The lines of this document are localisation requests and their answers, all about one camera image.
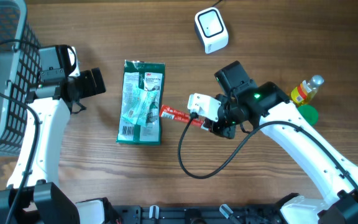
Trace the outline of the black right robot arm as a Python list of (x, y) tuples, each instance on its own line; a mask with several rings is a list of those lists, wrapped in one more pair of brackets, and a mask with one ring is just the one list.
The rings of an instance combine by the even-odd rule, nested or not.
[(248, 121), (253, 130), (281, 146), (304, 170), (322, 198), (295, 194), (280, 207), (287, 223), (358, 223), (358, 166), (325, 140), (274, 83), (258, 86), (235, 61), (215, 73), (223, 94), (218, 110), (218, 129), (233, 128)]

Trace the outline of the red snack stick packet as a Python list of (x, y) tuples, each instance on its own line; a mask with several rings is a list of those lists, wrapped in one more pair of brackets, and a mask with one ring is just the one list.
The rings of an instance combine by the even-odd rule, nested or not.
[[(167, 118), (167, 119), (179, 121), (182, 123), (187, 123), (190, 120), (189, 114), (184, 113), (180, 110), (176, 110), (176, 109), (174, 109), (170, 106), (167, 106), (167, 105), (161, 106), (159, 116), (161, 118)], [(200, 129), (203, 129), (203, 130), (208, 130), (208, 128), (204, 125), (204, 121), (202, 119), (195, 118), (191, 122), (191, 125), (199, 127)]]

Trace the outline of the green white 3M package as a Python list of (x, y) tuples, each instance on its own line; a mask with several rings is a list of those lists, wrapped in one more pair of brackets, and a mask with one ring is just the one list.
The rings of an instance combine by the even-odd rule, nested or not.
[(122, 79), (122, 100), (124, 85), (136, 85), (141, 89), (157, 90), (157, 97), (150, 107), (146, 126), (133, 125), (119, 119), (119, 130), (116, 138), (121, 144), (159, 145), (162, 128), (160, 124), (160, 107), (165, 81), (165, 64), (129, 61), (124, 63)]

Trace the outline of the white barcode scanner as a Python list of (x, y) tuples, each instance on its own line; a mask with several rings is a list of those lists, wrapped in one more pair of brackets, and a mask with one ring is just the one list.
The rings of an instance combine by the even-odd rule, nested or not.
[(227, 28), (216, 7), (198, 12), (195, 15), (194, 27), (206, 54), (223, 49), (229, 42)]

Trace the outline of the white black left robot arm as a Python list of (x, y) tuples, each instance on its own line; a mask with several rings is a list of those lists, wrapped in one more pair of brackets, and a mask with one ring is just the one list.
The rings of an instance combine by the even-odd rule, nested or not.
[(106, 198), (73, 203), (58, 186), (58, 164), (73, 104), (106, 91), (100, 69), (52, 75), (43, 71), (27, 92), (24, 141), (7, 187), (0, 190), (0, 223), (111, 223)]

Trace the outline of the grey plastic shopping basket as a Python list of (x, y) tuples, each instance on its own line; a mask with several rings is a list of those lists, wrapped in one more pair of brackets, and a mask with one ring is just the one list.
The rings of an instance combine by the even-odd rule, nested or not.
[(29, 86), (37, 82), (39, 47), (25, 1), (0, 0), (0, 156), (20, 153), (27, 113), (15, 101), (24, 101)]

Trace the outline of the light green wipes packet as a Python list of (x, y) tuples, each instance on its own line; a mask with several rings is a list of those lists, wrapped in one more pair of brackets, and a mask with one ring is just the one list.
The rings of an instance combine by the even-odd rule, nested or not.
[(146, 126), (150, 107), (157, 97), (157, 90), (144, 90), (136, 85), (124, 85), (121, 119), (125, 123)]

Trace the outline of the yellow dish soap bottle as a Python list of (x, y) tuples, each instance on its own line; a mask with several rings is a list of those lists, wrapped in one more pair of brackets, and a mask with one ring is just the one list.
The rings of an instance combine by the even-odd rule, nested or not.
[(310, 80), (303, 80), (290, 93), (290, 99), (297, 106), (307, 105), (318, 92), (319, 87), (324, 83), (321, 75), (314, 75)]

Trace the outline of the green white round can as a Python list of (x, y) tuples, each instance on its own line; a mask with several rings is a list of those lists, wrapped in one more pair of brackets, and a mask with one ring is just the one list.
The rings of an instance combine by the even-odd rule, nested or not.
[(298, 111), (311, 126), (314, 126), (318, 122), (319, 113), (313, 106), (301, 105), (298, 107)]

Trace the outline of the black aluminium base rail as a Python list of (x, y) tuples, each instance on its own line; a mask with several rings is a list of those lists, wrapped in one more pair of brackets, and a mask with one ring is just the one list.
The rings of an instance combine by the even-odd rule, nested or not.
[(276, 203), (243, 207), (222, 204), (212, 207), (141, 207), (112, 205), (104, 198), (108, 223), (192, 224), (192, 223), (318, 223), (318, 213), (328, 209), (324, 200), (291, 193)]

